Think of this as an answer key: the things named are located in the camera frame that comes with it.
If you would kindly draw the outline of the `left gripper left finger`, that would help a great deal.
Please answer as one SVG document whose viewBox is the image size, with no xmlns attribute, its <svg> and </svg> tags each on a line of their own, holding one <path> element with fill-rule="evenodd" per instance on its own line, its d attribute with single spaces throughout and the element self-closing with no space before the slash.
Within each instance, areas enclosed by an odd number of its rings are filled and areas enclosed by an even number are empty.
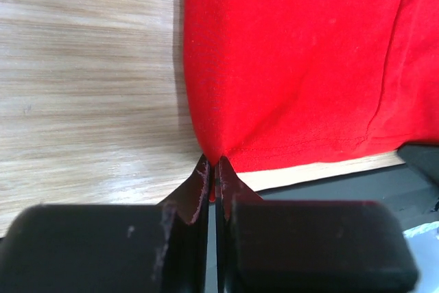
<svg viewBox="0 0 439 293">
<path fill-rule="evenodd" d="M 1 240 L 2 292 L 203 292 L 210 165 L 158 204 L 37 204 Z"/>
</svg>

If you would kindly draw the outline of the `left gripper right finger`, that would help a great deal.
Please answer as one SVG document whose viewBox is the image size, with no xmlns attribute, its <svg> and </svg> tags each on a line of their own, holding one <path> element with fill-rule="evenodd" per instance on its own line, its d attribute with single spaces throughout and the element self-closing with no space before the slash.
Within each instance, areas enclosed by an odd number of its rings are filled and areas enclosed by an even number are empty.
<svg viewBox="0 0 439 293">
<path fill-rule="evenodd" d="M 219 292 L 409 292 L 418 268 L 388 208 L 361 200 L 265 200 L 215 166 Z"/>
</svg>

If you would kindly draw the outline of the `red t-shirt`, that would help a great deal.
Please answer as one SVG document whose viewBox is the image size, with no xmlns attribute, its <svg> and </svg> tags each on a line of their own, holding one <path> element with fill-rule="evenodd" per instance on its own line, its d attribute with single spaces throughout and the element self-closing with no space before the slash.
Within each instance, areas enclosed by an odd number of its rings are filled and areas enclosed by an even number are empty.
<svg viewBox="0 0 439 293">
<path fill-rule="evenodd" d="M 237 172 L 438 142 L 438 0 L 185 0 L 195 135 Z"/>
</svg>

